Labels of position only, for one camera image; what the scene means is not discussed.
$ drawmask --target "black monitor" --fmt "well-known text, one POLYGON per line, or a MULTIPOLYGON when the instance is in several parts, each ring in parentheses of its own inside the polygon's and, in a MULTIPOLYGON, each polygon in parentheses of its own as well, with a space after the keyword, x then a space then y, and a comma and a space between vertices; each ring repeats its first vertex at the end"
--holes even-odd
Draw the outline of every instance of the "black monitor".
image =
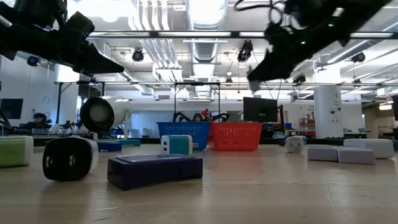
POLYGON ((0 109, 7 119, 20 119, 24 99, 0 99, 0 109))
POLYGON ((244 97, 243 120, 256 122, 278 122, 278 101, 244 97))
POLYGON ((396 118, 396 121, 398 121, 398 96, 393 96, 392 97, 392 109, 394 109, 394 116, 396 118))

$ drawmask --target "blue basket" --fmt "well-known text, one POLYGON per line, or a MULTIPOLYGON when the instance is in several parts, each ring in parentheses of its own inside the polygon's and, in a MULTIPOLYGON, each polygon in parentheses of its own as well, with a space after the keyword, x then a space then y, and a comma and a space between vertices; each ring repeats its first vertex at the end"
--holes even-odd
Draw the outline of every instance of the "blue basket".
POLYGON ((198 144, 194 151, 206 149, 210 122, 158 122, 160 138, 165 135, 191 135, 198 144))

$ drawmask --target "teal box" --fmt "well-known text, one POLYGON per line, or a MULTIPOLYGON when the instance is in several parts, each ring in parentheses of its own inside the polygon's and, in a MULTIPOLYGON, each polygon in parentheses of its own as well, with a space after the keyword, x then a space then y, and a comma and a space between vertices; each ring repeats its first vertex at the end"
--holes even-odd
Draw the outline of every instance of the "teal box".
POLYGON ((189 135, 162 136, 161 154, 192 155, 192 137, 189 135))

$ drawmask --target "white column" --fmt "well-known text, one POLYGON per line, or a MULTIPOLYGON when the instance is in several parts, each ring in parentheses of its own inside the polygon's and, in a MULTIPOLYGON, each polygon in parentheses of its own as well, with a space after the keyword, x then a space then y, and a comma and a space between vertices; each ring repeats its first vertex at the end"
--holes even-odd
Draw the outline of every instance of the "white column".
POLYGON ((340 86, 315 88, 315 126, 317 138, 343 137, 340 86))
MULTIPOLYGON (((63 65, 56 65, 56 81, 57 82, 77 82, 80 74, 74 72, 70 67, 63 65)), ((65 89, 68 85, 64 84, 62 89, 65 89)), ((54 85, 57 90, 56 96, 58 96, 58 85, 54 85)), ((76 110, 77 110, 77 96, 78 96, 78 85, 70 85, 61 95, 61 110, 60 110, 60 124, 65 124, 66 121, 76 121, 76 110)))
MULTIPOLYGON (((340 68, 328 66, 326 70, 316 72, 314 79, 317 83, 341 83, 340 68)), ((317 138, 343 137, 340 86, 317 86, 314 97, 317 138)))

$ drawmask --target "table surface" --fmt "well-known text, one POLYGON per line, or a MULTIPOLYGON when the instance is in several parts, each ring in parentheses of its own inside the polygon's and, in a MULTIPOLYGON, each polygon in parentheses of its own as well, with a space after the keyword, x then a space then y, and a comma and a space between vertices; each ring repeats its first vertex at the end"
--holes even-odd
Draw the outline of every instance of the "table surface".
MULTIPOLYGON (((126 147, 154 154, 158 145, 126 147)), ((36 149, 28 167, 0 169, 0 223, 397 223, 396 158, 375 166, 307 161, 265 145, 254 152, 199 152, 203 179, 121 191, 93 174, 47 180, 36 149)))

